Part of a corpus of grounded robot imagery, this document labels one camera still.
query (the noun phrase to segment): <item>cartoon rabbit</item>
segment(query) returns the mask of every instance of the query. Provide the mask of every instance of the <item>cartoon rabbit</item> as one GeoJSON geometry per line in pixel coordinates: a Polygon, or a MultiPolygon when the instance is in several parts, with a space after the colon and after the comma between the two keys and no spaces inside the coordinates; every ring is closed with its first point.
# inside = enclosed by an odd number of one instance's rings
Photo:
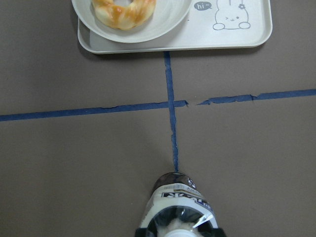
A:
{"type": "Polygon", "coordinates": [[[248,12],[243,0],[217,0],[218,11],[215,14],[215,30],[248,29],[248,12]]]}

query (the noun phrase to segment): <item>gray speech bubble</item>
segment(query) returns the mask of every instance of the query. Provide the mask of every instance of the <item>gray speech bubble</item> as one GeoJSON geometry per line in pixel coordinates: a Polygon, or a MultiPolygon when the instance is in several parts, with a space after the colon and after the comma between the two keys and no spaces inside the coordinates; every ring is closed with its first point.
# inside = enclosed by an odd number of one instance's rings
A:
{"type": "Polygon", "coordinates": [[[194,8],[198,11],[205,11],[208,9],[212,9],[212,4],[207,1],[199,1],[196,4],[194,4],[194,8]]]}

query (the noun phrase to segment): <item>plate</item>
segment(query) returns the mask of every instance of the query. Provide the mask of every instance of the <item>plate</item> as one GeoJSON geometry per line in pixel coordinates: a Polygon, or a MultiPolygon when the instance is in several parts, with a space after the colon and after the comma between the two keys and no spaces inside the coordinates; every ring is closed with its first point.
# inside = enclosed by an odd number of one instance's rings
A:
{"type": "Polygon", "coordinates": [[[156,39],[176,27],[188,14],[191,0],[157,0],[152,17],[129,31],[112,29],[94,14],[91,0],[72,0],[79,19],[91,31],[106,39],[121,43],[139,43],[156,39]]]}

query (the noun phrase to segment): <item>blue tape line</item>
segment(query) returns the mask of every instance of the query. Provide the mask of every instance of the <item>blue tape line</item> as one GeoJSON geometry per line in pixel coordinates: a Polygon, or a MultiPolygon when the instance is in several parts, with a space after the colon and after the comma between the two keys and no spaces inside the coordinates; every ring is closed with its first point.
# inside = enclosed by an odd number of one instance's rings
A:
{"type": "MultiPolygon", "coordinates": [[[[183,107],[187,104],[186,101],[177,101],[176,107],[183,107]]],[[[0,121],[12,121],[12,120],[25,120],[25,119],[44,119],[44,118],[56,118],[78,115],[93,115],[93,114],[107,114],[118,113],[128,111],[139,110],[153,110],[169,108],[168,102],[161,103],[148,103],[148,104],[136,104],[136,105],[122,105],[112,108],[86,108],[75,110],[59,110],[49,112],[35,112],[26,114],[14,114],[14,115],[0,115],[0,121]]]]}
{"type": "Polygon", "coordinates": [[[178,159],[178,145],[177,145],[177,134],[176,134],[176,113],[175,113],[175,103],[174,103],[174,92],[173,92],[173,78],[172,78],[172,70],[171,70],[171,58],[170,52],[164,52],[164,64],[166,71],[166,80],[167,80],[167,91],[168,91],[168,106],[170,113],[170,125],[171,125],[171,141],[172,141],[172,149],[173,149],[173,164],[176,172],[179,171],[179,159],[178,159]]]}
{"type": "Polygon", "coordinates": [[[224,104],[224,103],[244,102],[244,101],[254,101],[254,100],[272,100],[272,99],[303,97],[303,96],[313,96],[313,95],[316,95],[316,89],[263,93],[258,96],[238,95],[238,96],[231,96],[231,97],[229,96],[214,97],[214,98],[209,98],[208,100],[205,100],[198,105],[210,105],[212,103],[224,104]]]}

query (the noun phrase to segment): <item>white bottle cap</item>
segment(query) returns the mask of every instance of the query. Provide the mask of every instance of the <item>white bottle cap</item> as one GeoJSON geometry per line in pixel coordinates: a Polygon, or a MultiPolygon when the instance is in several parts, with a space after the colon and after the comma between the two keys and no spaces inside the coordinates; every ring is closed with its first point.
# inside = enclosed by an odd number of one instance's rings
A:
{"type": "Polygon", "coordinates": [[[194,234],[191,231],[174,230],[174,231],[167,233],[164,237],[197,237],[197,236],[196,236],[196,234],[194,234]]]}

